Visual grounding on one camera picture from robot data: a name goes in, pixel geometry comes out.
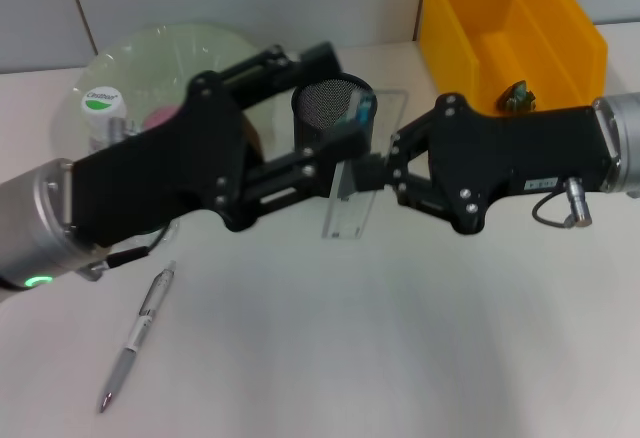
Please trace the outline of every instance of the white table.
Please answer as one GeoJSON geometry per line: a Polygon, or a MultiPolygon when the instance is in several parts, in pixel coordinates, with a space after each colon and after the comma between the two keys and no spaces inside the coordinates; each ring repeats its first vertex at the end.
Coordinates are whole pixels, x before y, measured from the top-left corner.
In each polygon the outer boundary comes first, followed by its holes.
{"type": "MultiPolygon", "coordinates": [[[[640,90],[640,26],[601,31],[610,91],[640,90]]],[[[407,121],[431,107],[413,44],[340,57],[375,88],[407,89],[407,121]]],[[[0,76],[0,181],[52,157],[45,123],[79,73],[0,76]]],[[[288,108],[280,98],[276,147],[289,146],[288,108]]],[[[2,303],[0,436],[637,437],[640,203],[589,196],[594,225],[560,231],[533,222],[538,198],[496,204],[476,237],[391,193],[359,241],[319,238],[322,200],[241,234],[194,213],[174,243],[96,284],[68,275],[2,303]],[[132,315],[172,258],[174,287],[98,416],[132,315]]]]}

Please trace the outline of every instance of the yellow storage box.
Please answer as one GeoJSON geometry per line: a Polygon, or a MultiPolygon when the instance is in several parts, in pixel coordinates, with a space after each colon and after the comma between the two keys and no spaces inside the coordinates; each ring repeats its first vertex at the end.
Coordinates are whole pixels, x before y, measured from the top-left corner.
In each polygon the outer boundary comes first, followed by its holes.
{"type": "Polygon", "coordinates": [[[526,80],[536,109],[590,104],[604,91],[607,44],[575,0],[424,0],[420,48],[440,93],[477,111],[526,80]]]}

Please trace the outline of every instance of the clear plastic ruler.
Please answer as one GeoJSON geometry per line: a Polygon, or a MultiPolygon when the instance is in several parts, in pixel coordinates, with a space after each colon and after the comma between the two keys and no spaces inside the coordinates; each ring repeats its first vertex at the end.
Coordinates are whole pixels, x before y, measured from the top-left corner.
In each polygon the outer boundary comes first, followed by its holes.
{"type": "MultiPolygon", "coordinates": [[[[377,112],[370,116],[372,94],[354,91],[351,95],[345,120],[359,120],[371,132],[371,152],[387,154],[391,136],[398,130],[404,115],[408,95],[404,91],[374,91],[377,112]]],[[[375,191],[357,193],[353,184],[351,163],[336,166],[329,195],[329,208],[322,230],[328,239],[357,239],[364,233],[375,191]]]]}

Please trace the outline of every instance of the pen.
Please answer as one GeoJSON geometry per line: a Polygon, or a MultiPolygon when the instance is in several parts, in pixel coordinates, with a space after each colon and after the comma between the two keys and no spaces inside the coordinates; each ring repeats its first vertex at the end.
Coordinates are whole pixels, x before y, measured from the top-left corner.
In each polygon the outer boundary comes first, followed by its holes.
{"type": "Polygon", "coordinates": [[[100,413],[107,409],[115,396],[120,392],[120,388],[122,388],[122,384],[124,383],[124,380],[126,379],[127,374],[129,374],[129,371],[133,366],[133,362],[136,359],[138,348],[142,345],[149,328],[151,328],[153,318],[156,316],[158,308],[160,308],[160,303],[162,303],[164,296],[167,294],[167,290],[169,289],[169,285],[171,285],[175,270],[176,262],[171,261],[165,269],[153,279],[151,287],[147,292],[147,296],[142,302],[142,306],[138,312],[138,317],[133,325],[133,329],[129,334],[129,339],[125,343],[123,350],[120,352],[118,361],[116,361],[116,364],[111,371],[111,375],[109,375],[109,379],[107,380],[107,384],[105,385],[104,393],[100,397],[100,413]]]}

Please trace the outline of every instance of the white cap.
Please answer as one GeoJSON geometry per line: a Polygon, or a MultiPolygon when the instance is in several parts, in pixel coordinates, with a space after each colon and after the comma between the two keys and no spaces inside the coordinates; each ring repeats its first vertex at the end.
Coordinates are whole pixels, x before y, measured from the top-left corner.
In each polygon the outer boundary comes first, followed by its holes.
{"type": "Polygon", "coordinates": [[[82,114],[91,128],[91,137],[101,143],[109,141],[109,120],[127,118],[122,94],[110,86],[100,86],[82,98],[82,114]]]}

